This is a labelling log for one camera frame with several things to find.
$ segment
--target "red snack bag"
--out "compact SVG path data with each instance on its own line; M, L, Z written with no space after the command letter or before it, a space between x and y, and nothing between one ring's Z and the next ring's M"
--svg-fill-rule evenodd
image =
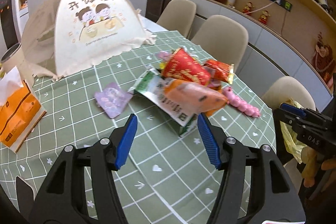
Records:
M209 59L205 62L204 66L215 70L214 75L211 75L212 78L229 83L230 85L232 84L234 76L234 64L229 65L213 59Z
M210 73L182 48L174 52L161 75L201 85L208 85L211 79Z

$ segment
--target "beige chair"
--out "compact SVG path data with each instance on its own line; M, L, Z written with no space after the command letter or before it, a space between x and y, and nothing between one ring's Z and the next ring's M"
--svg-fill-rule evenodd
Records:
M179 31L187 37L196 14L196 4L190 0L172 0L168 3L157 24L169 31Z
M271 109L276 109L289 98L304 108L315 110L315 102L306 88L295 78L284 76L278 79L261 98Z
M231 18L209 17L191 40L218 61L234 64L237 70L249 40L247 30Z

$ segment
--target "green tablecloth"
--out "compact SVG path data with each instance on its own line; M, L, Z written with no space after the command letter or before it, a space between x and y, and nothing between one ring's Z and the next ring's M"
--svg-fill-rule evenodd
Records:
M154 53L183 47L204 61L211 56L177 31L157 33L154 46L114 56L100 65L51 82L35 79L34 90L47 114L36 125L17 154L1 144L0 183L17 207L16 176L37 190L64 146L93 145L123 126L131 113L138 117L138 131L126 164L113 172L121 204L130 224L204 224L214 204L222 172L209 163L197 128L180 138L177 123L146 98L134 96L124 112L109 119L96 105L94 93L116 82L128 90L145 72L144 65L158 67ZM211 118L228 135L243 144L269 144L275 150L272 111L238 77L233 90L261 109L261 118L246 117L231 106ZM241 216L248 204L250 169L246 169ZM85 171L85 188L90 216L96 218L90 169Z

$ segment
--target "cartoon boy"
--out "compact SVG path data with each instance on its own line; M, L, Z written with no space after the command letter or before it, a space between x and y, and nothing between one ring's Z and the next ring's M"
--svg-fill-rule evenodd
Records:
M96 7L96 14L97 16L99 16L101 21L105 19L109 19L110 18L110 7L105 3L98 4Z
M76 16L83 23L84 27L88 27L95 23L95 15L88 6L76 13Z

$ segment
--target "pink candy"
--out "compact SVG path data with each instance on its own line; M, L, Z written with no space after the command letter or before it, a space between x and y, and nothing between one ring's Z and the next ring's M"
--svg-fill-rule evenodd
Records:
M222 94L227 97L230 105L238 108L239 111L245 113L247 116L252 116L255 118L260 117L259 109L257 107L248 104L238 95L235 95L230 86L227 86L226 88L222 89Z

